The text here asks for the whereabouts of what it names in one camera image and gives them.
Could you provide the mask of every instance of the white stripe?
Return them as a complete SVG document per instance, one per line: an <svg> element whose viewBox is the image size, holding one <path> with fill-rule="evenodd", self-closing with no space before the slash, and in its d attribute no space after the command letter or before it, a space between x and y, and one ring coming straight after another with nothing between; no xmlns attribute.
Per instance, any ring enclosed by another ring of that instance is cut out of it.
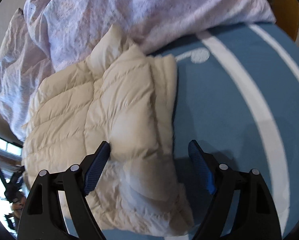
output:
<svg viewBox="0 0 299 240"><path fill-rule="evenodd" d="M189 240L188 235L186 236L165 236L165 240Z"/></svg>
<svg viewBox="0 0 299 240"><path fill-rule="evenodd" d="M264 31L261 27L251 24L249 27L258 34L264 41L266 41L282 58L282 60L286 63L286 65L290 68L294 76L299 82L299 66L293 60L293 58L289 55L289 53L266 31Z"/></svg>
<svg viewBox="0 0 299 240"><path fill-rule="evenodd" d="M235 55L210 33L197 36L231 77L251 111L266 154L273 200L283 233L289 215L290 184L285 149L273 114L262 92Z"/></svg>

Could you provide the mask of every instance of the blue textured pad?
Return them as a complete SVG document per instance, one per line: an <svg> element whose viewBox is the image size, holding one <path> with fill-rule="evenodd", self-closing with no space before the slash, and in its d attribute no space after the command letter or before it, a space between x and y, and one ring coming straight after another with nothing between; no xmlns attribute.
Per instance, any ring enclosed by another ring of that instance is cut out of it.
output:
<svg viewBox="0 0 299 240"><path fill-rule="evenodd" d="M97 182L101 177L105 164L110 157L111 147L108 143L100 149L98 155L92 162L90 168L85 174L84 193L88 195L96 188Z"/></svg>
<svg viewBox="0 0 299 240"><path fill-rule="evenodd" d="M188 144L188 155L194 165L195 172L198 174L203 187L206 188L210 194L214 194L216 192L214 175L208 168L208 165L206 164L199 149L193 142Z"/></svg>

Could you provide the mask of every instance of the blanket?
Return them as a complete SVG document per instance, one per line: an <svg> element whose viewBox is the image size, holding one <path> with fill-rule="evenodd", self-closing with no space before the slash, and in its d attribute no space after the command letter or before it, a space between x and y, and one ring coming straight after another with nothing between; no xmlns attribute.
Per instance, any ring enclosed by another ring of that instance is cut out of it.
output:
<svg viewBox="0 0 299 240"><path fill-rule="evenodd" d="M146 57L117 26L90 56L46 78L30 105L22 157L29 184L40 170L65 171L111 145L86 197L101 229L184 235L194 225L172 159L173 56ZM64 195L63 214L69 217Z"/></svg>
<svg viewBox="0 0 299 240"><path fill-rule="evenodd" d="M275 21L266 0L27 0L0 50L0 113L24 141L42 80L87 57L113 23L147 54L216 25L258 21Z"/></svg>

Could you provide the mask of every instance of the quilted fabric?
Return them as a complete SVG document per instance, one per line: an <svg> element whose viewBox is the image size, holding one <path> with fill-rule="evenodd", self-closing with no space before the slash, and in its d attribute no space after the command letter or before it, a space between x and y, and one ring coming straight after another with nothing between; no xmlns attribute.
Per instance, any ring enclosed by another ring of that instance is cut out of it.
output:
<svg viewBox="0 0 299 240"><path fill-rule="evenodd" d="M112 26L84 61L43 80L32 100L22 153L29 184L42 169L79 164L105 140L110 160L86 197L100 228L185 234L192 213L171 154L176 77L172 56L145 57Z"/></svg>

